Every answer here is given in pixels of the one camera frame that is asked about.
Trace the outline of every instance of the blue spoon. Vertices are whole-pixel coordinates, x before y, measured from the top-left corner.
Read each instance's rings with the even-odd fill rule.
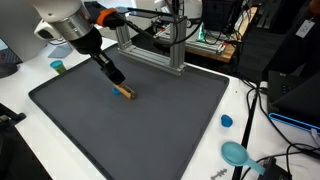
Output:
[[[232,166],[244,166],[247,165],[259,174],[263,175],[265,168],[260,164],[253,161],[247,150],[236,142],[226,142],[221,147],[222,158]]]

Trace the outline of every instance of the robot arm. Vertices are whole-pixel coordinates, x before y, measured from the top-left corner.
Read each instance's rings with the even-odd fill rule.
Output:
[[[114,86],[129,99],[134,99],[136,93],[123,83],[124,75],[101,50],[102,37],[93,26],[97,20],[92,20],[80,0],[28,0],[39,12],[44,21],[54,27],[81,54],[90,54],[101,66],[101,71],[113,82]],[[112,16],[110,24],[123,25]],[[108,24],[105,14],[100,22]]]

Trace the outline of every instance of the black rubber mat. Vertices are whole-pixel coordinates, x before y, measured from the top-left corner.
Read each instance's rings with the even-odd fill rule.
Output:
[[[192,67],[177,77],[119,55],[115,46],[106,53],[137,99],[112,94],[93,60],[37,87],[31,99],[106,178],[180,179],[229,79]]]

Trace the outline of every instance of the blue bottle cap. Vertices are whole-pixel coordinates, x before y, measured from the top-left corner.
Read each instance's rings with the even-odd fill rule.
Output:
[[[61,60],[56,60],[56,61],[53,61],[51,64],[50,64],[50,66],[52,67],[52,68],[57,68],[57,67],[60,67],[60,66],[62,66],[62,61]]]
[[[115,88],[115,87],[113,87],[111,91],[112,91],[113,94],[122,94],[122,93],[121,93],[117,88]]]
[[[223,127],[230,127],[233,124],[233,120],[228,115],[221,116],[221,125]]]

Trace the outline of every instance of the white table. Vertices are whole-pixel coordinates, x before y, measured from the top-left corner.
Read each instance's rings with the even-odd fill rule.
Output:
[[[261,83],[261,87],[267,87],[266,82]],[[267,96],[262,95],[262,105],[264,110],[267,110]],[[294,128],[283,123],[273,121],[280,131],[293,143],[304,143],[317,147],[311,137],[311,134],[298,128]],[[255,115],[253,118],[252,129],[250,133],[248,152],[253,160],[260,158],[285,153],[289,144],[285,142],[281,136],[272,127],[267,117],[263,114],[257,102]],[[277,165],[287,171],[286,158],[278,157]],[[293,180],[316,180],[319,179],[320,161],[317,161],[309,156],[297,154],[289,156],[290,170]],[[258,174],[250,170],[245,179],[256,180]]]
[[[115,43],[116,41],[103,39],[102,48]],[[0,79],[0,102],[17,113],[23,112],[27,115],[25,120],[16,125],[16,128],[53,179],[105,179],[28,97],[32,89],[57,75],[49,66],[54,59],[47,58],[53,49],[53,46],[48,45],[35,58],[21,64],[17,73]],[[73,51],[63,59],[63,62],[66,68],[70,69],[88,58],[88,55],[80,55]],[[224,162],[220,155],[220,147],[229,140],[239,143],[242,140],[248,118],[245,101],[248,87],[236,78],[229,78],[230,84],[183,175],[184,180],[208,180],[224,168],[228,172],[223,179],[232,177],[234,168]],[[233,118],[234,124],[230,128],[221,126],[220,117],[223,114]]]

